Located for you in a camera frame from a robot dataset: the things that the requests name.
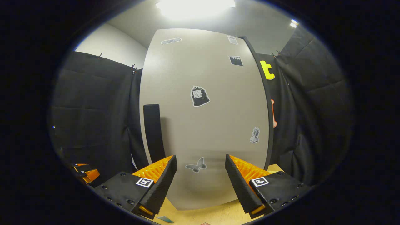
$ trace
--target wooden table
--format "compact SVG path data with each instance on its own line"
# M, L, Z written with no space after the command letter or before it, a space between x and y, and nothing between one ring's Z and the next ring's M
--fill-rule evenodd
M270 165L268 172L276 173L283 171L277 164ZM157 217L166 216L172 220L174 225L201 225L209 223L210 225L241 225L252 220L248 214L245 214L239 200L234 200L222 205L217 205L205 209L195 210L176 210L170 201L165 201L160 209L160 213L154 218L154 222L161 225L170 225Z

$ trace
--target white wall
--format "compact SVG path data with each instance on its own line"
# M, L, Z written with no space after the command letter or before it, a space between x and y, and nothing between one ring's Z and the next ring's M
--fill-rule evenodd
M147 49L119 29L104 24L91 33L75 50L93 55L101 55L113 61L143 68Z

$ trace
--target ceiling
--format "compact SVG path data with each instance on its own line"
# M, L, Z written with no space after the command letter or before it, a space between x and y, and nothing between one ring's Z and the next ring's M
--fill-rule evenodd
M190 28L210 30L233 36L246 36L257 53L281 51L294 28L282 11L255 0L235 0L236 7L217 16L196 20L171 20L161 14L156 3L145 0L108 21L148 48L158 29Z

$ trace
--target white board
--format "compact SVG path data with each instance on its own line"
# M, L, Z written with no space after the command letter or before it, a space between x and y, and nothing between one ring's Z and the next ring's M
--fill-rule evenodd
M224 167L226 154L264 168L269 134L264 86L250 49L243 39L236 41L205 30L163 29L147 51L140 84L143 142L152 163L143 105L159 104L166 156L177 157L167 194L177 210L237 199ZM193 86L202 87L210 101L194 106ZM204 93L194 95L198 99ZM252 138L255 127L260 132ZM185 167L201 157L206 169L196 173Z

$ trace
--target black curtain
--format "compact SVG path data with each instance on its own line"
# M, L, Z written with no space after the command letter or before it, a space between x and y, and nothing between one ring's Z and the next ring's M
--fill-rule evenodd
M55 84L49 126L66 163L88 163L98 186L120 171L136 171L143 160L138 95L141 70L82 52L72 52Z
M346 76L330 51L298 27L271 64L268 80L274 114L270 164L309 185L326 179L343 160L355 124L355 109Z

